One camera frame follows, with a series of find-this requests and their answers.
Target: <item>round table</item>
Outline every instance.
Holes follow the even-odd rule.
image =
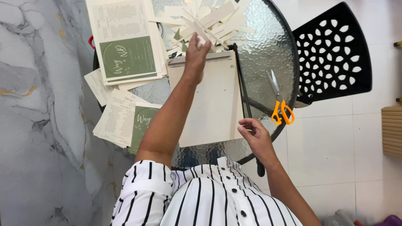
[[[212,5],[213,1],[204,0],[202,5]],[[164,11],[165,5],[184,6],[182,0],[153,0],[154,11]],[[267,77],[266,70],[274,71],[282,97],[293,108],[299,88],[299,59],[297,47],[283,15],[269,0],[252,0],[244,12],[247,23],[244,27],[256,30],[254,35],[245,36],[251,53],[244,45],[239,46],[240,64],[253,118],[260,119],[271,134],[272,141],[283,130],[285,123],[275,125],[271,121],[276,97]],[[164,34],[173,31],[163,25]],[[156,104],[163,104],[170,94],[169,78],[138,87],[131,92]],[[199,164],[217,164],[217,158],[228,156],[233,161],[244,164],[255,156],[245,139],[230,140],[212,144],[203,144],[186,148],[177,146],[172,159],[172,166],[189,168]]]

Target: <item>orange scissors handle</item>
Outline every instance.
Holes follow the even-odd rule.
[[[292,121],[289,121],[289,118],[287,117],[287,115],[285,113],[285,108],[287,108],[287,110],[292,115]],[[285,120],[287,125],[290,125],[295,121],[295,115],[293,114],[293,111],[286,105],[285,100],[283,100],[282,104],[281,104],[281,113],[282,113],[283,119]]]
[[[279,115],[278,115],[279,104],[280,104],[280,102],[277,101],[275,104],[274,113],[272,113],[272,116],[271,116],[272,122],[277,125],[280,125],[282,123],[282,120],[281,120],[281,118],[279,118]]]

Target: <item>cutout pattern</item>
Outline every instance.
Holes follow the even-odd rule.
[[[371,90],[367,44],[346,3],[332,7],[293,34],[300,70],[304,70],[299,80],[303,95],[298,101],[308,104]]]

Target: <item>marble surface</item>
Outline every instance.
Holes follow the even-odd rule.
[[[0,219],[109,225],[133,156],[92,135],[83,0],[0,0]]]

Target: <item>white tile floor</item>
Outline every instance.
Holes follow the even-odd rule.
[[[339,0],[274,0],[292,30]],[[369,93],[318,101],[295,109],[296,121],[274,141],[277,155],[301,195],[324,221],[337,209],[370,226],[402,218],[402,160],[382,154],[381,108],[400,95],[402,0],[346,0],[365,34],[371,57]],[[267,193],[252,160],[242,166]]]

